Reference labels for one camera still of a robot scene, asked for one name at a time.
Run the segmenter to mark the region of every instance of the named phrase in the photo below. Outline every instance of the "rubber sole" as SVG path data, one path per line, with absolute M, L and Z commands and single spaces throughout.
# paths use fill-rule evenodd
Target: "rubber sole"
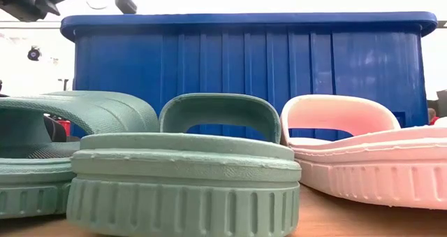
M 299 184 L 253 189 L 75 178 L 67 219 L 114 236 L 286 236 L 298 223 L 299 191 Z
M 447 210 L 447 159 L 297 162 L 302 167 L 302 184 L 332 196 L 384 206 Z
M 69 159 L 0 159 L 0 219 L 63 214 Z
M 99 234 L 282 237 L 297 226 L 301 168 L 275 143 L 101 134 L 71 163 L 67 219 Z

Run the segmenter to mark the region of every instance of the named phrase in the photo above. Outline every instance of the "wooden table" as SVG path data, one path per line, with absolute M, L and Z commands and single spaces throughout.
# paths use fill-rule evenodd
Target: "wooden table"
M 447 211 L 367 205 L 307 187 L 302 187 L 300 207 L 300 222 L 293 237 L 447 236 Z M 0 220 L 0 236 L 100 237 L 71 226 L 60 216 Z

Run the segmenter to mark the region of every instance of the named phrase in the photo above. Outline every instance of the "pink slide sandal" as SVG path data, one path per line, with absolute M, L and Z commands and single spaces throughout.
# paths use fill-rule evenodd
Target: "pink slide sandal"
M 301 183 L 363 203 L 447 209 L 447 127 L 401 129 L 374 101 L 304 95 L 286 103 L 281 143 L 295 152 Z M 338 141 L 291 138 L 289 129 L 338 129 Z

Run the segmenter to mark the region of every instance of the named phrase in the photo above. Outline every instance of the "green slide sandal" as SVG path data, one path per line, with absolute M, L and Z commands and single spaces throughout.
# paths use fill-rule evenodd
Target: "green slide sandal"
M 0 219 L 62 214 L 70 157 L 80 142 L 52 143 L 43 114 L 58 115 L 86 134 L 159 131 L 154 109 L 113 92 L 56 92 L 0 98 Z
M 86 136 L 72 158 L 67 219 L 113 236 L 286 236 L 298 222 L 301 168 L 279 144 L 276 110 L 241 94 L 184 94 L 160 116 L 163 133 Z M 234 124 L 268 142 L 183 134 Z

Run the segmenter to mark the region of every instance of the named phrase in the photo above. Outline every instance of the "white wall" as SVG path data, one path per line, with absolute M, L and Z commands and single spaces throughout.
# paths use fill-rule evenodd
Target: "white wall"
M 38 62 L 27 58 L 32 45 L 40 47 Z M 60 78 L 73 78 L 74 44 L 58 29 L 0 29 L 1 93 L 9 95 L 44 94 L 62 91 Z
M 67 0 L 58 5 L 65 15 L 120 14 L 113 0 L 89 0 L 90 4 L 107 6 L 92 10 L 86 0 Z M 439 20 L 447 20 L 445 0 L 135 0 L 139 14 L 173 13 L 274 13 L 274 12 L 362 12 L 426 10 Z M 46 21 L 62 17 L 48 15 Z M 14 20 L 0 12 L 0 20 Z M 61 36 L 54 32 L 55 39 Z M 427 97 L 436 99 L 436 91 L 447 89 L 444 75 L 447 56 L 447 29 L 438 29 L 423 39 L 423 58 Z

